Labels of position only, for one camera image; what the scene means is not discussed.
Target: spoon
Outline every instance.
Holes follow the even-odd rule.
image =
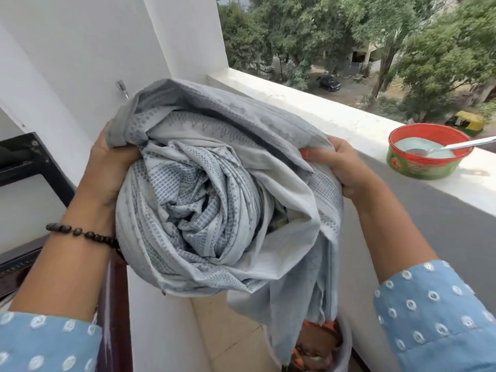
[[[479,146],[479,145],[484,145],[486,143],[491,143],[491,142],[496,142],[496,136],[487,137],[487,138],[480,138],[478,140],[472,140],[472,141],[467,141],[467,142],[453,143],[451,145],[446,145],[443,147],[437,147],[437,148],[430,149],[430,150],[418,149],[418,148],[408,149],[408,150],[406,150],[406,153],[418,155],[419,157],[426,157],[429,154],[437,153],[438,151],[462,149],[464,147]]]

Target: gray fabric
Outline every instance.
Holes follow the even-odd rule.
[[[332,149],[300,117],[179,80],[157,81],[123,106],[110,146],[140,147],[117,202],[129,265],[162,291],[228,293],[266,324],[288,362],[303,319],[337,312],[341,185],[298,149]]]

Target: blue sleeve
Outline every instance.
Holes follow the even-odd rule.
[[[496,322],[445,261],[396,274],[375,309],[404,372],[496,371]]]
[[[102,329],[42,314],[0,315],[0,372],[94,372]]]

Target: beaded bracelet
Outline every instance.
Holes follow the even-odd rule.
[[[49,223],[46,225],[46,229],[51,232],[61,232],[63,234],[70,234],[72,232],[74,236],[84,235],[85,238],[93,240],[94,242],[107,244],[110,248],[115,250],[124,261],[126,261],[124,256],[122,256],[119,242],[115,237],[98,235],[92,231],[83,232],[83,229],[81,228],[73,230],[71,226],[63,225],[61,223]]]

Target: auto rickshaw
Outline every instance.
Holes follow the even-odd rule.
[[[454,128],[461,130],[465,134],[474,137],[482,132],[486,122],[484,121],[484,118],[479,114],[468,111],[459,111],[456,112],[456,114],[445,124],[453,126]]]

